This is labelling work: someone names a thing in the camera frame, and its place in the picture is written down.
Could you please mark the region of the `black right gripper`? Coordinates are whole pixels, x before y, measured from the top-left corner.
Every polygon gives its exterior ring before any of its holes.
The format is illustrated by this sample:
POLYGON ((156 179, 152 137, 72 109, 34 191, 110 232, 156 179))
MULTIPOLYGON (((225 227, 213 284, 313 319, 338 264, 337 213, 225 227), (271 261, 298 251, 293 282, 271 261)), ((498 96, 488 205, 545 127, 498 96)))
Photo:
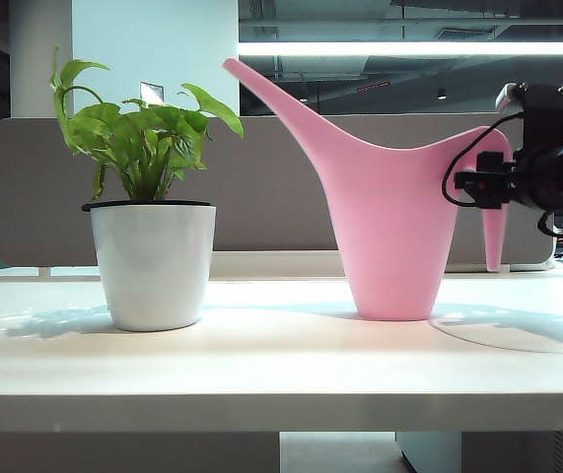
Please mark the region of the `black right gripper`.
POLYGON ((501 209, 511 201, 542 211, 563 209, 563 146, 519 149, 514 161, 503 153, 479 153, 477 170, 455 174, 455 188, 463 190, 475 207, 501 209), (512 184, 503 172, 514 166, 512 184))

